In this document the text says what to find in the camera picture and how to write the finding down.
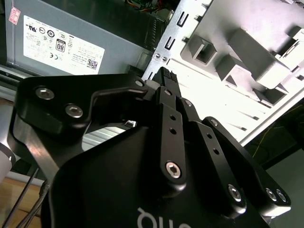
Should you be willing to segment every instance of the black cable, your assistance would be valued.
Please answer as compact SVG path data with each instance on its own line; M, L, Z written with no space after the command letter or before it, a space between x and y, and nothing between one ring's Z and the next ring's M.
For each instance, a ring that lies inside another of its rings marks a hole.
M33 179L36 177L36 175L38 174L39 168L35 169L35 171L33 172L33 174L31 175L31 177L29 178L27 184L25 185L24 189L22 190L19 198L17 199L15 205L13 206L12 210L10 211L8 217L6 218L6 220L4 221L2 228L7 228L8 224L10 223L14 213L16 212L20 202L22 201L25 193L28 191L30 184L32 183Z
M36 201L36 203L34 204L34 206L32 207L32 209L29 211L29 213L23 218L23 220L16 226L16 228L22 228L23 225L24 228L27 228L28 225L30 224L31 220L34 218L34 216L37 214L37 212L39 211L39 209L41 208L42 202L45 198L45 196L48 193L48 189L50 187L50 184L48 181L45 181L41 188L40 188L40 192L39 192L39 198Z

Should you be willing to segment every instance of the barcode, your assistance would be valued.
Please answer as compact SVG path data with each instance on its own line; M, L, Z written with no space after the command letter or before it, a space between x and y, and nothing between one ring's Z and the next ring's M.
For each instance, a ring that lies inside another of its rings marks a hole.
M98 63L94 60L88 59L86 67L96 70Z

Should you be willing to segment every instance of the cable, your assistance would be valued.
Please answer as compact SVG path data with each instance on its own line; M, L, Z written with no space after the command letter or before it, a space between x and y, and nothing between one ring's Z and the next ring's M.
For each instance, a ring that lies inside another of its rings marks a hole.
M252 157L254 157L254 156L256 155L256 153L257 153L258 149L260 148L261 143L263 142L265 136L266 136L267 133L272 129L272 126L273 126L274 124L275 124L275 123L273 123L273 124L271 125L271 127L265 132L265 134L263 135L263 137L262 137L260 143L258 144L258 146L257 146L257 148L256 148L256 151L254 152L254 154L252 155Z
M250 144L249 146L254 146L255 148L257 148L258 144ZM263 159L263 161L260 161L259 163L264 163L264 162L266 162L269 159L270 153L271 153L270 151L273 150L273 148L267 148L267 147L265 147L263 145L260 145L259 151L261 151L261 149L263 149L263 151L260 152L260 153L262 153L266 157Z
M40 204L40 206L36 208L36 211L34 212L34 216L32 216L32 217L30 217L30 218L28 219L28 221L27 221L26 224L24 225L24 228L28 228L28 227L29 227L31 221L33 220L33 218L35 217L35 215L38 213L38 211L41 209L41 206L42 206L42 204Z
M32 182L33 179L36 177L38 171L39 171L39 168L37 168L37 169L34 170L33 174L31 175L31 177L29 178L27 184L25 185L24 189L22 190L22 192L21 192L19 198L17 199L15 205L13 206L12 210L10 211L8 217L7 217L6 220L4 221L4 223L3 223L3 225L2 225L2 228L7 228L7 227L8 227L8 224L10 223L10 221L11 221L11 219L12 219L12 217L13 217L15 211L17 210L17 208L18 208L20 202L22 201L22 199L23 199L25 193L28 191L31 182Z
M300 104L299 106L297 106L296 108L293 108L292 110L288 111L287 113L285 113L284 115L288 114L288 113L291 113L293 112L294 110L298 109L299 107L301 107L302 104Z
M45 198L45 196L47 195L48 189L50 187L50 184L45 181L43 182L41 188L40 188L40 192L39 192L39 198L36 201L36 203L34 204L34 206L32 207L32 209L30 210L30 212L23 218L23 220L16 226L16 228L22 228L23 224L25 224L28 226L30 224L30 221L34 218L34 216L36 215L36 213L39 211L42 202Z
M285 128L284 126L279 126L279 127L273 127L272 129L279 129L279 128Z
M136 6L131 0L127 0L127 3L135 8L139 8L138 6Z

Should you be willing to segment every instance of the yellow wire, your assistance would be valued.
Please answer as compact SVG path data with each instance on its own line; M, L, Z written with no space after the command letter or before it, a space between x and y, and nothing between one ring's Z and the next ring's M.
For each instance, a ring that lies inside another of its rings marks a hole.
M293 108L292 110L290 110L290 111L288 111L287 113L285 113L284 115L286 115L286 114L288 114L288 113L291 113L292 111L294 111L294 110L296 110L296 109L298 109L299 107L301 107L302 106L302 104L300 104L299 106L297 106L296 108Z
M256 148L256 151L255 151L255 153L253 154L252 157L254 157L254 156L256 155L258 149L260 148L260 145L261 145L262 141L264 140L264 138L265 138L265 136L267 135L267 133L272 129L272 126L271 126L271 127L265 132L265 134L263 135L263 138L261 139L260 143L258 144L258 146L257 146L257 148Z
M296 108L293 108L292 110L288 111L288 112L285 113L284 115L293 112L294 110L298 109L298 108L301 107L301 106L302 106L302 104L300 104L300 105L297 106ZM256 155L256 153L257 153L258 149L260 148L260 145L262 144L262 141L264 140L264 138L265 138L265 136L267 135L267 133L268 133L271 129L274 128L274 127L272 127L273 125L274 125L274 123L269 127L269 129L268 129L268 130L265 132L265 134L263 135L263 137L262 137L260 143L258 144L258 146L257 146L257 148L256 148L256 151L254 152L254 154L253 154L252 157L254 157L254 156Z
M135 4L133 4L132 2L130 2L129 0L127 0L128 4L130 4L131 6L134 6L136 8L138 8L138 6L136 6Z

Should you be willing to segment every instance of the wooden surface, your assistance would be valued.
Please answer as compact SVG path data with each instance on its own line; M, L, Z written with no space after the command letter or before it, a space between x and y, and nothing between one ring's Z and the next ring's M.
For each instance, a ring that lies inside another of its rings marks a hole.
M0 184L0 224L3 223L5 218L8 216L10 210L17 201L20 193L22 192L25 183L20 181L5 178ZM31 185L21 201L18 210L13 216L9 224L9 228L15 228L18 223L26 216L31 210L34 203L39 198L40 187ZM29 228L40 228L40 218L34 217Z

